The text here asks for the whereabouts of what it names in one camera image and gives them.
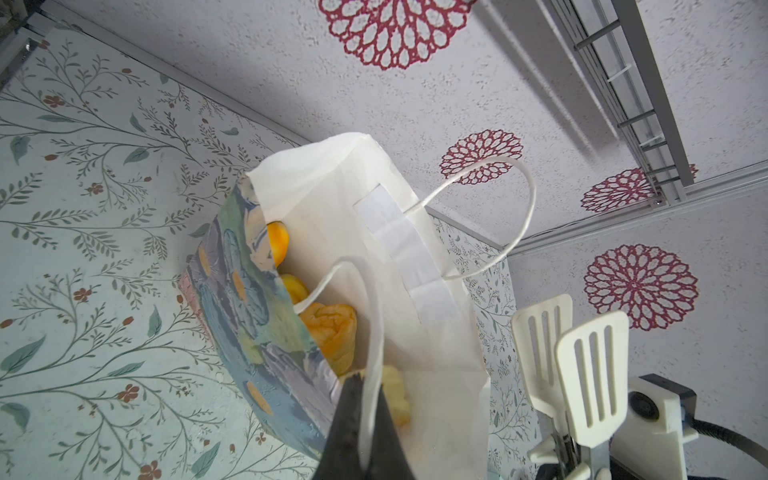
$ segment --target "white spatula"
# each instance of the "white spatula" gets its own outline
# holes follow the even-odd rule
[[[581,463],[567,480],[610,479],[608,441],[627,417],[629,319],[609,312],[563,334],[554,348]]]
[[[554,451],[553,439],[547,438],[528,453],[531,461],[537,464],[558,463],[565,457],[562,436],[568,433],[568,423],[554,346],[571,328],[572,312],[573,299],[564,293],[518,310],[511,320],[512,336],[531,406],[554,423],[554,440],[557,440]]]

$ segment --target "camera lens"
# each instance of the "camera lens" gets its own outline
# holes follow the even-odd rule
[[[629,406],[632,407],[635,413],[643,417],[646,420],[658,420],[659,408],[649,396],[640,393],[632,392],[629,394]]]

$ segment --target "black cable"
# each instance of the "black cable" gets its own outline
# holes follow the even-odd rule
[[[702,422],[701,420],[693,419],[690,426],[694,428],[701,435],[718,439],[721,442],[725,442],[729,445],[733,445],[737,449],[746,453],[750,457],[760,462],[763,467],[768,468],[768,450],[752,440],[749,440],[744,435],[736,433],[733,430],[715,425],[714,423]]]

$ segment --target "white rope handle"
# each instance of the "white rope handle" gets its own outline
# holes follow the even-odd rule
[[[496,162],[505,162],[506,164],[510,164],[511,166],[517,168],[520,170],[523,175],[525,175],[525,179],[528,181],[528,210],[525,212],[525,218],[523,219],[522,227],[520,227],[520,231],[518,231],[517,236],[510,242],[509,245],[507,245],[496,257],[494,257],[490,262],[485,264],[484,266],[480,267],[479,269],[475,270],[474,272],[465,273],[463,275],[448,275],[444,276],[444,280],[461,280],[465,279],[468,276],[474,276],[478,273],[485,272],[487,269],[494,266],[496,263],[501,262],[504,258],[507,257],[507,254],[517,246],[518,243],[520,243],[520,239],[525,235],[525,231],[528,229],[528,225],[531,224],[531,217],[533,217],[533,207],[536,204],[536,182],[533,180],[533,176],[531,175],[531,172],[528,170],[528,168],[525,166],[524,163],[521,161],[517,161],[514,158],[510,157],[488,157],[484,160],[481,160],[477,162],[476,164],[472,164],[469,167],[459,171],[456,175],[453,177],[450,177],[448,180],[442,183],[435,191],[424,197],[423,200],[419,201],[416,205],[413,207],[410,207],[408,210],[406,210],[405,215],[408,216],[412,214],[413,212],[417,211],[419,208],[423,208],[428,204],[430,201],[432,201],[433,198],[437,197],[437,194],[442,192],[445,188],[447,188],[448,185],[456,182],[461,177],[464,177],[469,172],[478,169],[480,167],[483,167],[488,164],[494,164]]]
[[[379,404],[379,389],[382,384],[382,365],[384,363],[384,317],[379,298],[379,288],[376,276],[368,262],[358,256],[340,257],[331,270],[320,280],[310,295],[293,306],[296,315],[300,314],[323,292],[333,275],[345,264],[351,263],[359,273],[366,295],[371,306],[371,334],[368,344],[368,359],[366,360],[366,378],[362,384],[362,414],[360,416],[360,431],[357,439],[357,454],[360,467],[365,472],[371,460],[373,444],[373,429],[376,423],[376,407]]]

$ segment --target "red medallion pattern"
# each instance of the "red medallion pattern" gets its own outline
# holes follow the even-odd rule
[[[584,276],[598,313],[623,310],[631,328],[666,329],[694,309],[699,280],[674,254],[648,245],[622,245],[595,257]]]
[[[467,24],[477,0],[319,0],[344,50],[382,70],[427,61]]]
[[[694,177],[698,171],[696,165],[691,164],[690,172]],[[655,196],[654,188],[648,183],[643,171],[631,168],[592,187],[581,198],[581,206],[590,212],[601,213]]]
[[[445,178],[450,178],[469,165],[488,157],[502,155],[517,160],[523,156],[522,150],[520,139],[515,134],[503,130],[485,130],[462,138],[450,147],[442,156],[440,171]],[[466,174],[457,183],[481,184],[498,178],[511,169],[510,164],[495,162]]]

